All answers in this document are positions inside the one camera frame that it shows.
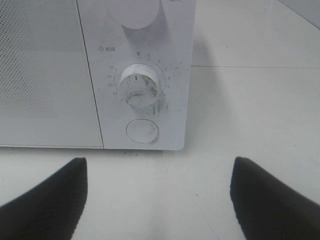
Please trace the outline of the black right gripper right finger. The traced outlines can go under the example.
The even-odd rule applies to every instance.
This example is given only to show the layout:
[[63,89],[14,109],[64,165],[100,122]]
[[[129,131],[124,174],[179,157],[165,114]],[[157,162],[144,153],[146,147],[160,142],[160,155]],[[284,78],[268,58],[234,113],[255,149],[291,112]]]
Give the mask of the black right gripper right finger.
[[318,240],[320,206],[249,158],[234,160],[230,198],[247,240]]

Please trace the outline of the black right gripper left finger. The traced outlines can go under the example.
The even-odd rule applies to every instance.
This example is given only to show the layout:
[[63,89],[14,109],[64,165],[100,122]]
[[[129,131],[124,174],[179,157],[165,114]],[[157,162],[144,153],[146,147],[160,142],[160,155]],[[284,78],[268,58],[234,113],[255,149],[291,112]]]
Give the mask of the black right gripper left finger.
[[83,214],[87,196],[87,160],[74,158],[0,207],[0,238],[70,240]]

